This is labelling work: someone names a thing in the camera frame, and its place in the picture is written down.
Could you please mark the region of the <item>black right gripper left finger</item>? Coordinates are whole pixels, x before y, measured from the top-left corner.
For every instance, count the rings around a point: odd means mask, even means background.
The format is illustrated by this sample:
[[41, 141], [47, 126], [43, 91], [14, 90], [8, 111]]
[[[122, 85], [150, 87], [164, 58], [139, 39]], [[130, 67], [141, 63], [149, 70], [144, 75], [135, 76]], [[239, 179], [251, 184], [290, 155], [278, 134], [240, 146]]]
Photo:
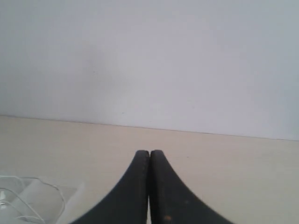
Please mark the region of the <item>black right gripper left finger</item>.
[[138, 150], [114, 188], [76, 224], [145, 224], [148, 212], [147, 174], [150, 154]]

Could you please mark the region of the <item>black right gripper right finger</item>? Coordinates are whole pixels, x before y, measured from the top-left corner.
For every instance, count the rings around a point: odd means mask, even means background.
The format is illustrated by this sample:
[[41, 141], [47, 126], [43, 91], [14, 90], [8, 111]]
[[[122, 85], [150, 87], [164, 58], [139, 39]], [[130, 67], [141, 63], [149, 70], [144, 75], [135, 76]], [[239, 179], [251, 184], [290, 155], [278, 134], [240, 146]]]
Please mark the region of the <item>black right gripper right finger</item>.
[[149, 207], [153, 224], [230, 224], [179, 178], [161, 150], [150, 153]]

